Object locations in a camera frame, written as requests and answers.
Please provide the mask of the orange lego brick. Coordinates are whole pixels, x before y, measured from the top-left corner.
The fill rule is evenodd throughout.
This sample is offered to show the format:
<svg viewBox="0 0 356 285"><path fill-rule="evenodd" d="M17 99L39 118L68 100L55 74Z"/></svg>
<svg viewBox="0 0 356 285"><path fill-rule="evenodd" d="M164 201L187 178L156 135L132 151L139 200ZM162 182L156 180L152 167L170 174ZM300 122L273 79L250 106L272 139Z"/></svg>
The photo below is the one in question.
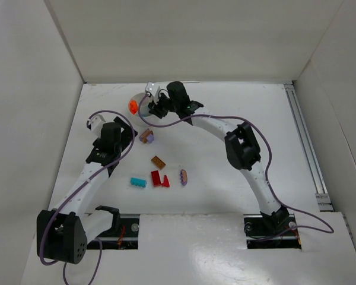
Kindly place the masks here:
<svg viewBox="0 0 356 285"><path fill-rule="evenodd" d="M130 100L128 103L128 109L131 114L135 115L138 113L138 104L136 100Z"/></svg>

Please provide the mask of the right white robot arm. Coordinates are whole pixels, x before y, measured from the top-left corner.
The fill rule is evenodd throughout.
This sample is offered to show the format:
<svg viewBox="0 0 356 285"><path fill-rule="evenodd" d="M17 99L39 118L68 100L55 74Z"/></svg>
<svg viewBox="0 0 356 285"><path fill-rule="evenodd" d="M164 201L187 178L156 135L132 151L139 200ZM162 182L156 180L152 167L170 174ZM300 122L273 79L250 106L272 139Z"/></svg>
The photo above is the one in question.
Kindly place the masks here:
<svg viewBox="0 0 356 285"><path fill-rule="evenodd" d="M158 118L175 113L183 122L201 128L225 144L228 162L248 181L260 208L262 222L272 234L278 233L289 216L288 210L272 193L271 185L261 164L260 146L253 125L243 119L234 125L225 116L217 116L202 103L191 100L180 81L168 83L163 90L156 83L148 83L145 95L151 100L148 112Z"/></svg>

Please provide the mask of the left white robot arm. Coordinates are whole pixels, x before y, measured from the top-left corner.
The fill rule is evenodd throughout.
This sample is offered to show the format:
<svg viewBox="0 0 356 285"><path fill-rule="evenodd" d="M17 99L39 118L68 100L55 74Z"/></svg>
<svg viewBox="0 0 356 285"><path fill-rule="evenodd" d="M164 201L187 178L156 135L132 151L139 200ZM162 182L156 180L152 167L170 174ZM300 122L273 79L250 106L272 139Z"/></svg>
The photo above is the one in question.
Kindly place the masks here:
<svg viewBox="0 0 356 285"><path fill-rule="evenodd" d="M52 209L37 216L37 255L44 265L78 264L90 242L120 228L117 208L99 205L89 216L86 213L98 190L130 152L137 132L120 113L111 122L92 116L87 126L97 138L78 180Z"/></svg>

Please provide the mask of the purple brown lego assembly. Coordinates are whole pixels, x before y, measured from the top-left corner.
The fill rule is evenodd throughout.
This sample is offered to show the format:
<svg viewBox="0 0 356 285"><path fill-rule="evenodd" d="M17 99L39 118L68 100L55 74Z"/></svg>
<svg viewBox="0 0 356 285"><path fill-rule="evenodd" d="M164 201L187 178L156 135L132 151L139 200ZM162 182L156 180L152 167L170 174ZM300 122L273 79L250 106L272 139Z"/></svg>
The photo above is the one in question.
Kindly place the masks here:
<svg viewBox="0 0 356 285"><path fill-rule="evenodd" d="M143 144L151 144L154 141L154 133L151 129L147 128L140 136L139 140Z"/></svg>

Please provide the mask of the white round divided container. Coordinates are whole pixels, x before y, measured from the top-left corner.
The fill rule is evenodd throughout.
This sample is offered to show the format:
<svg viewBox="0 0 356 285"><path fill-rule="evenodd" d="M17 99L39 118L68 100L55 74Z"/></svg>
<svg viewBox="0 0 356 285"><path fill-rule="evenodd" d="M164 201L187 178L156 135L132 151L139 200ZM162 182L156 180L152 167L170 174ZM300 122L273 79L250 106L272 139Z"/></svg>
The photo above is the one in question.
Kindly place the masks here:
<svg viewBox="0 0 356 285"><path fill-rule="evenodd" d="M143 118L147 122L156 125L160 122L160 118L149 113L148 104L151 102L151 99L149 97L146 97L144 101L141 103L141 100L144 98L144 96L145 93L138 93L130 99L130 100L136 100L138 104L138 113L136 113L135 115L131 114L130 111L128 110L131 122L137 126L149 126L147 123L145 123L142 120Z"/></svg>

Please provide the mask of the brown flat lego plate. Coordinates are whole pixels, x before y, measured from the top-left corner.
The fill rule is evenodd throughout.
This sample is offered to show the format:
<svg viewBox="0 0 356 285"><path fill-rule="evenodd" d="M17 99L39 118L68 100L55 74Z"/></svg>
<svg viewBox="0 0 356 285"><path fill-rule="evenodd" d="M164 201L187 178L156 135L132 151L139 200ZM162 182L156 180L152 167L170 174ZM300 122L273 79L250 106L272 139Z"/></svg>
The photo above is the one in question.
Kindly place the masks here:
<svg viewBox="0 0 356 285"><path fill-rule="evenodd" d="M164 169L166 166L165 162L163 162L158 156L154 156L151 159L151 162L160 170Z"/></svg>

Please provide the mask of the long teal lego brick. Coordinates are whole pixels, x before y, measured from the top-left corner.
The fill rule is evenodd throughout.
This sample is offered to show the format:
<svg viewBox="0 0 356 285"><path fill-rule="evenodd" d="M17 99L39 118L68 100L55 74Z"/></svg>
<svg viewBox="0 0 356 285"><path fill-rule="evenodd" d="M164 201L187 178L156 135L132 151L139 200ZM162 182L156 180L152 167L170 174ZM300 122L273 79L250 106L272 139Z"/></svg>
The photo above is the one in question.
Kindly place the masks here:
<svg viewBox="0 0 356 285"><path fill-rule="evenodd" d="M146 188L147 187L147 181L144 179L139 179L139 178L131 178L130 183L132 186L136 187L141 187L141 188Z"/></svg>

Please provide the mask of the red rectangular lego brick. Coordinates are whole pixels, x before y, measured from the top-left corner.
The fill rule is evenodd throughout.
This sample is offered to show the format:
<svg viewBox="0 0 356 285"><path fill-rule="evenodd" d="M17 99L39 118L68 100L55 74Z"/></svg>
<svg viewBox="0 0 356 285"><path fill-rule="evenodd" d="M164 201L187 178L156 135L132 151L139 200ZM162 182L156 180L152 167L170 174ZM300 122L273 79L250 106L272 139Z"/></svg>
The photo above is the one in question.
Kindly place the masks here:
<svg viewBox="0 0 356 285"><path fill-rule="evenodd" d="M153 187L161 186L162 182L161 182L160 173L158 170L151 172L151 179L152 179Z"/></svg>

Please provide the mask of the red sloped lego piece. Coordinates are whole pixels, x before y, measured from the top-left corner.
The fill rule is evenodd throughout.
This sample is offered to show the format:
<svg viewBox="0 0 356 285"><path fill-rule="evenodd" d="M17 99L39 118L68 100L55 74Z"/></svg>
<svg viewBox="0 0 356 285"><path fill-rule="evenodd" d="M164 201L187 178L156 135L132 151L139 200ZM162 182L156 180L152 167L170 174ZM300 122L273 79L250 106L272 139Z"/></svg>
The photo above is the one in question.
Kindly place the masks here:
<svg viewBox="0 0 356 285"><path fill-rule="evenodd" d="M164 178L163 178L163 181L161 183L161 186L165 187L165 188L169 188L170 187L170 182L169 182L169 179L168 179L167 175L164 175Z"/></svg>

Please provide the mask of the purple oval lego plate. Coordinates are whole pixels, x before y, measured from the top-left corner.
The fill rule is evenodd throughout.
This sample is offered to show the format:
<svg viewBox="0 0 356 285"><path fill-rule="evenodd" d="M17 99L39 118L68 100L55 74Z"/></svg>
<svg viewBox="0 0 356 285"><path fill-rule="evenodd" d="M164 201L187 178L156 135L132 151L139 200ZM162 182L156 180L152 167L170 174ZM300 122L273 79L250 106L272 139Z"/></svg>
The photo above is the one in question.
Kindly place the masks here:
<svg viewBox="0 0 356 285"><path fill-rule="evenodd" d="M180 183L182 186L186 186L188 182L187 172L185 169L180 170Z"/></svg>

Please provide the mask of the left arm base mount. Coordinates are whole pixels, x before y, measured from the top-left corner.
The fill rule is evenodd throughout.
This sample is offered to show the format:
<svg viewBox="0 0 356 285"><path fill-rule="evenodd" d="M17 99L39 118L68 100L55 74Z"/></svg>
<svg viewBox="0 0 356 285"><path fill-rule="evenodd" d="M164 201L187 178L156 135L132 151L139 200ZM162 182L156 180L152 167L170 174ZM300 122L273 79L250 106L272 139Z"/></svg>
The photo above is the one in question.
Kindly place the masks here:
<svg viewBox="0 0 356 285"><path fill-rule="evenodd" d="M100 233L103 250L137 250L140 215L121 214L119 227Z"/></svg>

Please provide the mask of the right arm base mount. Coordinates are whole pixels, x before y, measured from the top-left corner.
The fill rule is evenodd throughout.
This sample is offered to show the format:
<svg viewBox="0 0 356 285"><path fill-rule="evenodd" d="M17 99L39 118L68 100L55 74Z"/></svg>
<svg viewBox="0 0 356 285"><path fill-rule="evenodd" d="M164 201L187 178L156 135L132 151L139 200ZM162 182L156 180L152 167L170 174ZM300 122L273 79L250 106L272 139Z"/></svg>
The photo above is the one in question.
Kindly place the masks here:
<svg viewBox="0 0 356 285"><path fill-rule="evenodd" d="M245 215L247 249L301 249L298 231L290 229L290 225L295 223L295 217L291 214L282 226L271 231L264 224L261 215Z"/></svg>

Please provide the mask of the aluminium rail right side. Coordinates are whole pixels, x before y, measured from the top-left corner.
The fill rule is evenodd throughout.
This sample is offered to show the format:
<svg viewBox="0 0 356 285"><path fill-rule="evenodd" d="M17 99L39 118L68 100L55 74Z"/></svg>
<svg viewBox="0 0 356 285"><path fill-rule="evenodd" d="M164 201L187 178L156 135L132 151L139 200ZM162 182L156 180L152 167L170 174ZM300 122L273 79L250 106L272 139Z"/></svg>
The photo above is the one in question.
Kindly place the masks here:
<svg viewBox="0 0 356 285"><path fill-rule="evenodd" d="M291 112L293 114L294 122L297 128L300 142L306 157L306 162L311 173L311 178L315 187L315 197L319 206L320 212L334 212L332 201L330 199L323 175L317 160L313 144L311 142L309 132L295 93L293 84L284 84L284 90L287 94L287 99Z"/></svg>

